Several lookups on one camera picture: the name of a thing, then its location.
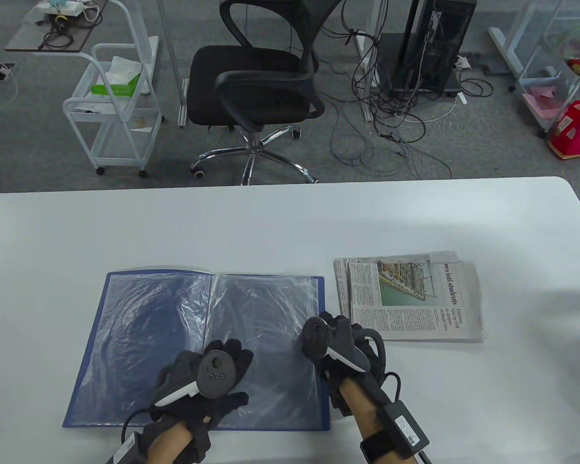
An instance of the blue folder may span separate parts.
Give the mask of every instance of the blue folder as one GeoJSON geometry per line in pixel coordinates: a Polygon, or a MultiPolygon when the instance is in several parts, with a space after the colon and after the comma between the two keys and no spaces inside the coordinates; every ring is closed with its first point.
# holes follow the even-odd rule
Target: blue folder
{"type": "Polygon", "coordinates": [[[110,273],[62,426],[120,426],[149,406],[159,371],[180,350],[238,338],[254,353],[235,388],[249,404],[219,429],[328,430],[326,385],[298,342],[303,323],[323,311],[322,277],[110,273]]]}

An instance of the white table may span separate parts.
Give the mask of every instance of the white table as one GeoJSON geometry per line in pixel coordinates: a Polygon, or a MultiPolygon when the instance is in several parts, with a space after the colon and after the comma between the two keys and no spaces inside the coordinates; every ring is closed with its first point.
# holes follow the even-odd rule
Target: white table
{"type": "MultiPolygon", "coordinates": [[[[556,177],[0,194],[0,464],[100,464],[116,429],[62,429],[107,272],[322,275],[454,250],[477,263],[482,344],[388,343],[434,464],[580,464],[580,203],[556,177]]],[[[394,381],[386,385],[394,391],[394,381]]],[[[207,463],[361,463],[331,433],[214,433],[207,463]]]]}

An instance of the hand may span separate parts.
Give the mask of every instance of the hand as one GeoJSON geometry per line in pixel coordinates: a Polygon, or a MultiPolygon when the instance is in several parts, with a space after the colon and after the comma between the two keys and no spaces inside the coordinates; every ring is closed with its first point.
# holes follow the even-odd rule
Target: hand
{"type": "Polygon", "coordinates": [[[391,400],[380,388],[385,381],[385,365],[376,353],[374,353],[367,338],[361,334],[365,329],[363,329],[363,327],[358,323],[350,326],[350,320],[344,316],[337,316],[334,318],[328,312],[323,312],[320,317],[330,327],[332,327],[336,333],[347,336],[348,343],[354,345],[354,349],[358,349],[365,354],[370,365],[369,371],[360,373],[341,361],[334,360],[329,355],[324,356],[323,358],[312,358],[305,354],[314,363],[317,373],[323,376],[327,381],[329,396],[333,407],[339,409],[344,416],[352,414],[344,397],[339,391],[340,385],[346,378],[351,378],[359,384],[365,390],[367,395],[374,400],[375,404],[380,406],[389,404],[391,400]]]}
{"type": "Polygon", "coordinates": [[[162,398],[168,398],[171,393],[183,388],[189,389],[191,385],[195,385],[200,358],[215,349],[225,351],[234,360],[236,368],[234,386],[236,386],[245,376],[253,360],[253,353],[248,349],[242,349],[241,342],[235,338],[229,339],[225,344],[221,340],[214,340],[204,349],[203,354],[188,350],[181,351],[176,356],[175,362],[164,367],[159,374],[157,389],[150,407],[150,416],[154,421],[159,422],[165,421],[167,416],[173,418],[174,422],[184,421],[193,435],[193,441],[179,456],[182,463],[200,462],[210,448],[208,431],[217,427],[224,416],[245,406],[249,401],[248,394],[240,391],[217,398],[204,398],[199,393],[194,396],[184,394],[169,404],[155,405],[162,398]]]}

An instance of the green object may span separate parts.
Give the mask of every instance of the green object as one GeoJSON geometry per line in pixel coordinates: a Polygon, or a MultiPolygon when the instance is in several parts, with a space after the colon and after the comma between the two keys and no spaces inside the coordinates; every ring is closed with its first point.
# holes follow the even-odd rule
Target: green object
{"type": "MultiPolygon", "coordinates": [[[[136,75],[128,84],[110,84],[114,95],[116,95],[116,97],[133,97],[135,87],[137,87],[137,83],[140,81],[140,75],[141,74],[136,75]]],[[[105,84],[93,86],[92,93],[95,95],[109,95],[105,88],[105,84]]]]}

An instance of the black office chair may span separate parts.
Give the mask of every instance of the black office chair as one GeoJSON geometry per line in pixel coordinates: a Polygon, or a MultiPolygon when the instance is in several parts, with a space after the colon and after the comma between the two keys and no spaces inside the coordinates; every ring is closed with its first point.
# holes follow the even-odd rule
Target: black office chair
{"type": "Polygon", "coordinates": [[[200,163],[215,157],[247,155],[241,185],[249,185],[257,156],[289,166],[308,183],[317,183],[303,166],[270,152],[266,147],[285,133],[293,139],[301,130],[293,124],[319,117],[325,105],[314,86],[318,59],[312,47],[320,28],[341,0],[223,0],[219,12],[240,46],[211,45],[200,48],[191,64],[187,113],[201,126],[236,125],[246,146],[202,153],[191,163],[193,176],[204,177],[200,163]],[[239,31],[230,15],[233,4],[259,6],[279,14],[294,28],[303,45],[299,58],[287,51],[255,48],[239,31]],[[285,124],[263,139],[266,124],[285,124]]]}

